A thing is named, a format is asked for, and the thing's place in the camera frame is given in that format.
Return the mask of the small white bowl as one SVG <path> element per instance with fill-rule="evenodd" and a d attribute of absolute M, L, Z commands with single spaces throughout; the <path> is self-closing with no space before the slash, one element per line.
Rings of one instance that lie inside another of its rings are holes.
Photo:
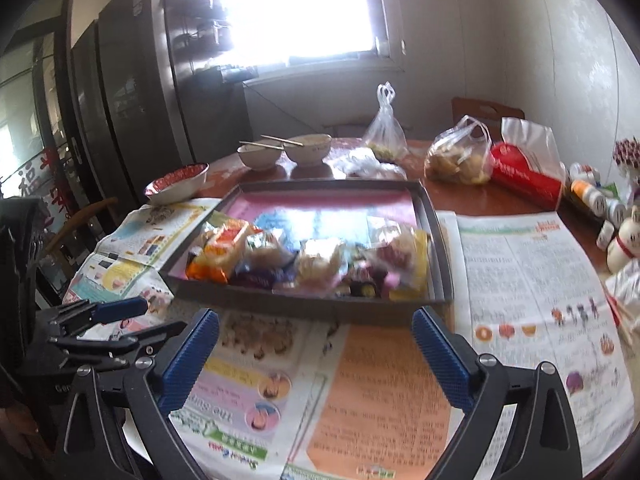
<path fill-rule="evenodd" d="M 284 148 L 275 145 L 250 143 L 242 144 L 236 152 L 245 167 L 255 171 L 264 171 L 277 165 Z"/>

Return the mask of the grey cardboard tray box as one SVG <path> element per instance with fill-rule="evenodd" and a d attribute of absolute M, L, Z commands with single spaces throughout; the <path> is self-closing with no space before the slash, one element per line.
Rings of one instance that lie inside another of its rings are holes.
<path fill-rule="evenodd" d="M 179 299 L 343 323 L 405 326 L 454 299 L 432 202 L 406 180 L 239 184 L 160 275 Z"/>

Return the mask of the plastic bag of buns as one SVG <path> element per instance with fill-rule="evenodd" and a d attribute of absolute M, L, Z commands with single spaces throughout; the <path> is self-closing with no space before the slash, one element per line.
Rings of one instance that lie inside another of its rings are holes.
<path fill-rule="evenodd" d="M 494 169 L 492 140 L 484 122 L 464 115 L 441 133 L 425 156 L 424 176 L 430 180 L 465 185 L 487 183 Z"/>

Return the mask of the right English newspaper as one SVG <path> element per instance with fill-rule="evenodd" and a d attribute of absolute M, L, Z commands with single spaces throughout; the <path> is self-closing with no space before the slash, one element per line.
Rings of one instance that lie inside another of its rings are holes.
<path fill-rule="evenodd" d="M 554 212 L 437 215 L 454 274 L 454 329 L 502 364 L 549 361 L 570 399 L 582 472 L 634 430 L 623 345 L 589 258 Z"/>

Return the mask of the tied clear plastic bag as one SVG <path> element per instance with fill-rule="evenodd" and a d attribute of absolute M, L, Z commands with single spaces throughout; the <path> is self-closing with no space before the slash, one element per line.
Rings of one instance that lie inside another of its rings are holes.
<path fill-rule="evenodd" d="M 389 81 L 376 89 L 378 112 L 362 138 L 379 162 L 399 162 L 408 151 L 405 131 L 395 117 L 393 100 L 396 92 Z"/>

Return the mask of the wooden chopsticks pair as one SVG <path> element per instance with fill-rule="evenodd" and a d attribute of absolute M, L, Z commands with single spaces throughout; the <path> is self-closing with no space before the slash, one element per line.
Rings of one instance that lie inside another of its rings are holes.
<path fill-rule="evenodd" d="M 302 148 L 304 144 L 302 142 L 281 139 L 276 136 L 262 136 L 262 142 L 256 141 L 241 141 L 241 145 L 250 145 L 255 148 L 269 148 L 270 150 L 284 151 L 287 146 L 295 146 L 296 148 Z"/>

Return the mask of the white medicine bottles group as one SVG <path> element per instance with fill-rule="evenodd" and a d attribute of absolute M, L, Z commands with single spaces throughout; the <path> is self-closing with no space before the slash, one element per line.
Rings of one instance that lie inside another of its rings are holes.
<path fill-rule="evenodd" d="M 602 184 L 597 168 L 574 162 L 568 168 L 565 197 L 600 224 L 596 245 L 601 250 L 608 248 L 628 218 L 628 208 L 616 189 Z"/>

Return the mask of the yellow snack bar packet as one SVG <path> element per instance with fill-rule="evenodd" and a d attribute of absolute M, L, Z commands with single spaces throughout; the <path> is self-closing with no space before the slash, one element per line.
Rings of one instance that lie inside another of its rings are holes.
<path fill-rule="evenodd" d="M 388 296 L 392 301 L 418 301 L 423 300 L 428 292 L 428 244 L 430 236 L 423 230 L 413 230 L 409 237 L 403 235 L 400 239 L 411 240 L 405 248 L 409 249 L 410 261 L 408 268 L 399 273 L 399 283 Z"/>

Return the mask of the window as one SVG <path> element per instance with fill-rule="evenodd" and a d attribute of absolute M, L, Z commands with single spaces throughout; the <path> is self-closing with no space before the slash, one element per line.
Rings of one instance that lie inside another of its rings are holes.
<path fill-rule="evenodd" d="M 299 66 L 400 63 L 399 0 L 213 0 L 216 60 L 258 74 Z"/>

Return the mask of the red patterned bowl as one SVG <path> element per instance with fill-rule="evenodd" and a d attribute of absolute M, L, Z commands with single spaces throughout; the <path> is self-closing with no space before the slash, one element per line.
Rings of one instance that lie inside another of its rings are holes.
<path fill-rule="evenodd" d="M 206 182 L 209 164 L 184 166 L 155 179 L 144 189 L 152 205 L 164 206 L 181 203 L 194 197 Z"/>

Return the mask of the white ceramic figurine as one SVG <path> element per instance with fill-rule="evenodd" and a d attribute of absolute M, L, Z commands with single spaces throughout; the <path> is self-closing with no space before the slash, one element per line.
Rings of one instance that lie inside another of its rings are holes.
<path fill-rule="evenodd" d="M 640 252 L 640 212 L 639 207 L 631 208 L 630 216 L 623 221 L 617 234 L 612 238 L 606 250 L 606 266 L 615 274 L 631 260 L 637 259 Z"/>

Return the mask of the red tissue pack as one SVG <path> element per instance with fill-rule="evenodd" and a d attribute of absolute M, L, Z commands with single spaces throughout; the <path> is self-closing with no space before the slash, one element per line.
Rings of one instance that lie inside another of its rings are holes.
<path fill-rule="evenodd" d="M 566 178 L 551 128 L 503 117 L 501 141 L 491 148 L 491 180 L 543 210 L 560 206 Z"/>

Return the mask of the clear round pastry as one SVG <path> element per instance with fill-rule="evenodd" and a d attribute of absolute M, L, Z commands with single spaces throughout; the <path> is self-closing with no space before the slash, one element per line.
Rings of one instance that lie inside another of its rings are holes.
<path fill-rule="evenodd" d="M 344 244 L 339 238 L 304 240 L 294 261 L 294 288 L 325 294 L 334 285 L 343 265 Z"/>

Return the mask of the wooden chair back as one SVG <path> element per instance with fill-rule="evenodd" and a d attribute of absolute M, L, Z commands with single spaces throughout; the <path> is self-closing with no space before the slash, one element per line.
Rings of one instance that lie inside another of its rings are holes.
<path fill-rule="evenodd" d="M 462 98 L 455 96 L 451 99 L 452 119 L 456 124 L 463 116 L 474 117 L 488 127 L 491 140 L 502 140 L 501 123 L 505 117 L 525 119 L 525 113 L 519 108 L 506 106 L 497 102 Z"/>

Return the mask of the large white bowl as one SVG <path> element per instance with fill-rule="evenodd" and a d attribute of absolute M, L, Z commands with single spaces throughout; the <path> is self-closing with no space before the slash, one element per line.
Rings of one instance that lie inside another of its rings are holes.
<path fill-rule="evenodd" d="M 285 154 L 299 167 L 320 165 L 329 155 L 332 136 L 326 133 L 311 133 L 294 136 L 284 141 Z"/>

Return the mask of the crumpled clear plastic bag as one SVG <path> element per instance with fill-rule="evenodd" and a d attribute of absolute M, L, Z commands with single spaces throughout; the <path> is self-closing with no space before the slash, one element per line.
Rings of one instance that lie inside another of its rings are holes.
<path fill-rule="evenodd" d="M 370 148 L 354 148 L 332 162 L 333 169 L 345 179 L 405 181 L 407 174 L 390 162 L 380 162 Z"/>

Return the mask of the dark green snack packet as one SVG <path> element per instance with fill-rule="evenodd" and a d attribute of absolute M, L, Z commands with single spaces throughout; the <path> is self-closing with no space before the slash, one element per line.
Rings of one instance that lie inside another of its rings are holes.
<path fill-rule="evenodd" d="M 367 260 L 356 260 L 349 263 L 342 281 L 366 283 L 362 290 L 364 296 L 359 298 L 381 298 L 387 274 L 388 271 L 382 266 L 376 266 Z"/>

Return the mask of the dark refrigerator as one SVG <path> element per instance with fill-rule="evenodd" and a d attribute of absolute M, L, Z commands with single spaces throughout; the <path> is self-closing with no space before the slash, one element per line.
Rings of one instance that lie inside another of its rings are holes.
<path fill-rule="evenodd" d="M 219 0 L 73 0 L 73 92 L 100 191 L 126 210 L 146 185 L 250 140 L 231 27 Z"/>

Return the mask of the wooden chair left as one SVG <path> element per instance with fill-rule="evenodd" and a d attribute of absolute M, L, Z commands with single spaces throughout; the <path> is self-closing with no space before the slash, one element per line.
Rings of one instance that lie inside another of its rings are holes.
<path fill-rule="evenodd" d="M 69 236 L 70 234 L 72 234 L 80 226 L 84 226 L 85 224 L 87 224 L 89 220 L 95 217 L 100 211 L 108 207 L 115 206 L 117 204 L 118 204 L 117 197 L 109 197 L 109 198 L 106 198 L 105 200 L 100 200 L 97 203 L 93 203 L 88 206 L 85 206 L 80 211 L 76 212 L 76 214 L 73 214 L 64 223 L 64 226 L 62 226 L 62 229 L 60 229 L 55 234 L 55 236 L 52 237 L 52 240 L 50 240 L 50 242 L 46 246 L 44 246 L 43 252 L 42 252 L 43 257 L 52 254 L 52 252 L 54 252 L 55 249 L 58 249 L 60 247 L 60 245 L 62 244 L 62 241 L 66 236 Z"/>

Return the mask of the wooden chair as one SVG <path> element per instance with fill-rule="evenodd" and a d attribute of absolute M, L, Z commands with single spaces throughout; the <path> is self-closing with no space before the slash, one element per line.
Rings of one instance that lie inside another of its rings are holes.
<path fill-rule="evenodd" d="M 452 119 L 456 124 L 463 116 L 474 117 L 488 127 L 491 140 L 502 140 L 501 123 L 505 117 L 525 119 L 525 113 L 519 108 L 506 106 L 497 102 L 462 98 L 455 96 L 451 99 Z"/>
<path fill-rule="evenodd" d="M 100 211 L 108 207 L 115 206 L 117 204 L 118 204 L 117 197 L 109 197 L 109 198 L 106 198 L 105 200 L 100 200 L 97 203 L 93 203 L 88 206 L 85 206 L 80 211 L 76 212 L 76 214 L 73 214 L 64 223 L 64 226 L 62 226 L 62 229 L 60 229 L 55 234 L 55 236 L 52 237 L 52 240 L 50 240 L 50 242 L 46 246 L 44 246 L 43 252 L 42 252 L 43 257 L 52 254 L 52 252 L 54 252 L 55 249 L 58 249 L 60 247 L 60 245 L 62 244 L 62 241 L 66 236 L 69 236 L 70 234 L 72 234 L 80 226 L 84 226 L 85 224 L 87 224 L 89 220 L 95 217 Z"/>

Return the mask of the red white snack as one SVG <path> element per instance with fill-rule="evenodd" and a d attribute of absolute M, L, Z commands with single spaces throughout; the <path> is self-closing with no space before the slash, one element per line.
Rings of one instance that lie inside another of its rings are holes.
<path fill-rule="evenodd" d="M 372 255 L 392 272 L 399 274 L 401 271 L 406 270 L 410 256 L 409 249 L 405 248 L 405 245 L 409 245 L 411 240 L 401 242 L 399 239 L 403 235 L 409 237 L 413 230 L 420 229 L 415 229 L 406 224 L 390 224 L 376 229 L 372 235 Z"/>

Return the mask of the left colourful newspaper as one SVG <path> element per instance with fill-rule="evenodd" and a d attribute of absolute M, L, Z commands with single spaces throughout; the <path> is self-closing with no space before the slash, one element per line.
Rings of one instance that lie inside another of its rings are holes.
<path fill-rule="evenodd" d="M 146 311 L 134 318 L 93 326 L 85 339 L 116 339 L 166 320 L 174 295 L 160 269 L 218 203 L 216 198 L 194 198 L 168 206 L 145 205 L 130 212 L 112 234 L 99 241 L 70 280 L 63 301 L 111 302 L 141 297 Z"/>

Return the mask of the green yellow candy wrapper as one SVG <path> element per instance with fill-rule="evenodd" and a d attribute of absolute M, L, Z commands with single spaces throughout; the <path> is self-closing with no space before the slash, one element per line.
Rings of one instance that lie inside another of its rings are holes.
<path fill-rule="evenodd" d="M 198 236 L 191 252 L 196 261 L 204 262 L 217 260 L 224 251 L 218 244 L 217 232 L 206 231 Z"/>

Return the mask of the orange centre newspaper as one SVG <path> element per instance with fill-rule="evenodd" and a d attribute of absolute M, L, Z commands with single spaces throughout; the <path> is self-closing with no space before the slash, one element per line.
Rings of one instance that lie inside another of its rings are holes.
<path fill-rule="evenodd" d="M 169 419 L 215 479 L 422 479 L 461 414 L 407 321 L 331 324 L 229 310 Z"/>

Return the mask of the blue snack packet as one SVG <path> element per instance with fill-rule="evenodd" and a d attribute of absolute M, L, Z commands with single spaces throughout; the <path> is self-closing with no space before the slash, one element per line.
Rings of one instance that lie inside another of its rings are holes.
<path fill-rule="evenodd" d="M 234 270 L 232 277 L 229 278 L 229 284 L 236 287 L 273 290 L 291 283 L 294 278 L 295 269 L 292 266 L 262 269 L 243 264 Z"/>

